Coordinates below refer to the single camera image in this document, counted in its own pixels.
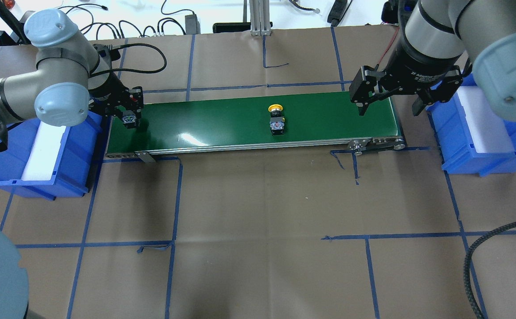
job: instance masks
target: blue bin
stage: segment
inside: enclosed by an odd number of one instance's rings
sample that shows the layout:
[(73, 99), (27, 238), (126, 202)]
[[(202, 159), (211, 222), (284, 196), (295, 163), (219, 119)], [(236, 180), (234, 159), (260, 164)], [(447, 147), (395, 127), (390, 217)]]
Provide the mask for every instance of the blue bin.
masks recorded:
[[(473, 81), (463, 85), (475, 85)], [(434, 120), (437, 138), (444, 158), (441, 168), (449, 174), (479, 174), (516, 172), (516, 123), (505, 122), (513, 152), (478, 153), (467, 125), (465, 110), (457, 94), (447, 103), (428, 108)]]
[(10, 132), (8, 151), (0, 153), (0, 189), (26, 198), (82, 197), (101, 121), (89, 113), (80, 125), (67, 127), (50, 180), (21, 180), (40, 124), (39, 119), (23, 122)]

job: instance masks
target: black pole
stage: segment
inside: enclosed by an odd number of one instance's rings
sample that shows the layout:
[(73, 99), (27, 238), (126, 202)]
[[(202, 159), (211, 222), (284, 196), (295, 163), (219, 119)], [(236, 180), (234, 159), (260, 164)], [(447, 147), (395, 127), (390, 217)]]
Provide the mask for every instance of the black pole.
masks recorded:
[(15, 16), (0, 1), (0, 18), (8, 24), (13, 32), (19, 37), (22, 44), (31, 44), (23, 32), (23, 23), (19, 22)]

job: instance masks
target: metal bracket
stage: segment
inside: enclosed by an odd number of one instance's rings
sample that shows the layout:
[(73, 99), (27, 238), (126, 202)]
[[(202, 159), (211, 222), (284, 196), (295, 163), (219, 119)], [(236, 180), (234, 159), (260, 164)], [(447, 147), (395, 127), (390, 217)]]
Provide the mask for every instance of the metal bracket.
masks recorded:
[(155, 159), (148, 152), (135, 152), (136, 156), (139, 157), (144, 163), (155, 163)]
[(363, 155), (366, 151), (384, 151), (386, 149), (394, 149), (399, 151), (404, 149), (406, 143), (401, 136), (395, 137), (374, 137), (365, 139), (353, 139), (349, 142), (349, 149), (351, 149), (356, 156)]
[(250, 0), (250, 34), (270, 35), (270, 0)]

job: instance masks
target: yellow cap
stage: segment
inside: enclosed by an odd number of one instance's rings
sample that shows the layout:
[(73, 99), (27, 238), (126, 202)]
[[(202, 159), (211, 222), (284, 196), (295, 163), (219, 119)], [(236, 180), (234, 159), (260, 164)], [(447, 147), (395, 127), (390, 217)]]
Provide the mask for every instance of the yellow cap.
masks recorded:
[(280, 111), (283, 111), (284, 107), (282, 107), (282, 105), (279, 104), (272, 104), (270, 105), (270, 107), (268, 107), (268, 112), (272, 112), (274, 111), (274, 109), (280, 109)]

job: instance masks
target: braided black cable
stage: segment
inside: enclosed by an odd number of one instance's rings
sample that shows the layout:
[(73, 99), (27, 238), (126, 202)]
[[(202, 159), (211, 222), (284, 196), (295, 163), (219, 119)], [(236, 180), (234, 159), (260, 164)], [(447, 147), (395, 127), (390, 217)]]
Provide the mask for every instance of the braided black cable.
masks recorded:
[(506, 224), (495, 230), (487, 232), (486, 234), (481, 236), (481, 238), (477, 239), (471, 245), (471, 247), (469, 247), (469, 250), (465, 255), (465, 262), (463, 264), (463, 284), (465, 285), (465, 293), (467, 294), (467, 299), (469, 299), (469, 303), (471, 304), (471, 307), (477, 319), (485, 319), (485, 317), (483, 316), (483, 312), (479, 308), (479, 305), (477, 305), (475, 295), (473, 295), (473, 290), (471, 289), (471, 276), (469, 274), (471, 271), (471, 257), (473, 256), (473, 252), (475, 252), (475, 249), (477, 249), (477, 247), (479, 247), (480, 244), (483, 244), (483, 242), (485, 242), (487, 239), (507, 230), (510, 230), (512, 228), (516, 228), (516, 222), (511, 222), (510, 224)]

